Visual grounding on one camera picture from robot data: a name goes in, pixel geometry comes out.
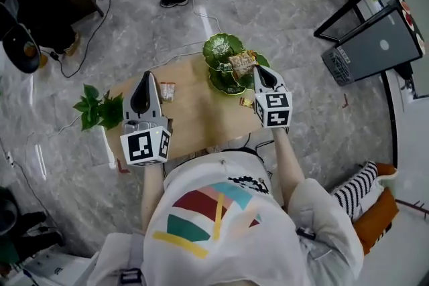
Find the black white striped cushion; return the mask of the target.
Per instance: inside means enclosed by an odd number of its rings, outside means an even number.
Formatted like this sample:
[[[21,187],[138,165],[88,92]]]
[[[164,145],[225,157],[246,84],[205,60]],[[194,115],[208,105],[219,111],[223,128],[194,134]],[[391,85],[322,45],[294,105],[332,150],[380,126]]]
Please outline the black white striped cushion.
[[[368,161],[356,174],[330,193],[352,222],[365,212],[362,201],[371,193],[371,190],[375,191],[377,178],[376,163]]]

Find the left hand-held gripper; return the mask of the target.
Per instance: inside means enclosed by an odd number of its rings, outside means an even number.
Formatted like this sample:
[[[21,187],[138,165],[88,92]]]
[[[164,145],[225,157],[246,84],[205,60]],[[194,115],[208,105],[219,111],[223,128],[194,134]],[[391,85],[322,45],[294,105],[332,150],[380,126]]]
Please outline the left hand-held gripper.
[[[120,140],[128,165],[145,166],[167,162],[172,134],[161,105],[160,87],[150,71],[135,79],[125,93],[124,134],[120,136]]]

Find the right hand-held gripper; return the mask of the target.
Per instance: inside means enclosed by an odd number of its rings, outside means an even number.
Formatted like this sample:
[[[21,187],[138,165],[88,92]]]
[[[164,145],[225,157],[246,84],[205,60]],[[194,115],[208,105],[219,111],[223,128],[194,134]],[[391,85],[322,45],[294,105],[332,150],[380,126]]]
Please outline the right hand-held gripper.
[[[292,93],[285,87],[283,77],[269,67],[256,65],[253,68],[253,83],[254,111],[262,127],[289,127],[293,109]]]

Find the person's left forearm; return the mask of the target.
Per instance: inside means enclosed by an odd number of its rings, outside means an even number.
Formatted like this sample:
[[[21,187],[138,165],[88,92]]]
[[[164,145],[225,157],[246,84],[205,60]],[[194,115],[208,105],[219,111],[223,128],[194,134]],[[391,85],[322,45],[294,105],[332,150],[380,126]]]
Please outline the person's left forearm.
[[[164,164],[145,166],[141,196],[141,231],[144,234],[164,194],[164,178]]]

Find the orange sofa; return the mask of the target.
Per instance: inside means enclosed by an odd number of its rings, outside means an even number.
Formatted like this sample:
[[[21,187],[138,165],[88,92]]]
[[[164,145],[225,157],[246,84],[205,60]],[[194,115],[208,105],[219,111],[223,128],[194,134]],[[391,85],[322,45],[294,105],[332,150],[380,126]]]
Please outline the orange sofa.
[[[385,163],[376,163],[376,166],[378,177],[391,175],[396,169],[394,166]],[[353,222],[353,227],[359,237],[365,255],[368,255],[371,249],[390,230],[393,219],[398,212],[399,209],[395,198],[391,188],[388,187],[383,191],[378,201]]]

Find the black oval device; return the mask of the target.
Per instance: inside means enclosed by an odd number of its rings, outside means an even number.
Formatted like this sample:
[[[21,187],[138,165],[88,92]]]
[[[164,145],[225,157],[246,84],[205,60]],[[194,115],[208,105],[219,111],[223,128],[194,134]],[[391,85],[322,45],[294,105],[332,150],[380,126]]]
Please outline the black oval device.
[[[0,3],[0,42],[11,63],[21,72],[34,73],[40,66],[40,49],[26,27]]]

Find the person's white printed shirt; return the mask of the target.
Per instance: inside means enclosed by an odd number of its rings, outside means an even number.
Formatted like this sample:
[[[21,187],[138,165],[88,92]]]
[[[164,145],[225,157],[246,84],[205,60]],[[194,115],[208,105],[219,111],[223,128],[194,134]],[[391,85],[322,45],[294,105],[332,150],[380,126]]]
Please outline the person's white printed shirt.
[[[87,285],[122,286],[136,268],[141,286],[353,286],[363,256],[349,216],[316,180],[282,208],[262,162],[228,151],[172,170],[146,233],[108,235]]]

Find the person's right forearm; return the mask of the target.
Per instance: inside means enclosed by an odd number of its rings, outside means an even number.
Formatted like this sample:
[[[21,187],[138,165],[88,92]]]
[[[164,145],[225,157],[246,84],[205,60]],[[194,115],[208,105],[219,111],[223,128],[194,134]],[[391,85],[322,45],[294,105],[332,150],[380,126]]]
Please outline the person's right forearm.
[[[287,210],[294,190],[305,180],[305,176],[285,129],[274,128],[272,129],[272,134],[278,165],[277,175],[284,206]]]

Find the green leafy plant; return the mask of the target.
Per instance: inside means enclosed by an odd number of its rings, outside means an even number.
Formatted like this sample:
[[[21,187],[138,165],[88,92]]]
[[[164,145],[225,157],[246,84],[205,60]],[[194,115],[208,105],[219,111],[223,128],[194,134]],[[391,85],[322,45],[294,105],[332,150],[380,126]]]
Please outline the green leafy plant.
[[[92,85],[84,85],[84,94],[73,108],[81,113],[82,131],[96,126],[110,130],[123,121],[123,95],[112,97],[110,91],[107,91],[101,96]]]

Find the green leaf plate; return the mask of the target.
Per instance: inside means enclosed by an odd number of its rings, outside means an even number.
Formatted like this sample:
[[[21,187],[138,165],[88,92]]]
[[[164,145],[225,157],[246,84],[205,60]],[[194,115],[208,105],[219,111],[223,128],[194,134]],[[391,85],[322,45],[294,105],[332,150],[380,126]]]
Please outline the green leaf plate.
[[[262,54],[254,50],[246,50],[241,40],[231,34],[218,33],[204,43],[202,54],[208,65],[209,80],[212,85],[225,94],[238,95],[254,87],[253,71],[242,78],[237,78],[229,57],[244,51],[253,51],[257,56],[257,65],[269,66]]]

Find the large beige snack packet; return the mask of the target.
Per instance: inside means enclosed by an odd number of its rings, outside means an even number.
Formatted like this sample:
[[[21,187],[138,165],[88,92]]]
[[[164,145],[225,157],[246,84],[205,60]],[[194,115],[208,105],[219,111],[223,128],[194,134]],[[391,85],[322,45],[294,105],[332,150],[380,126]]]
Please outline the large beige snack packet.
[[[244,51],[229,57],[229,62],[237,78],[242,78],[253,71],[257,65],[257,56],[253,51]]]

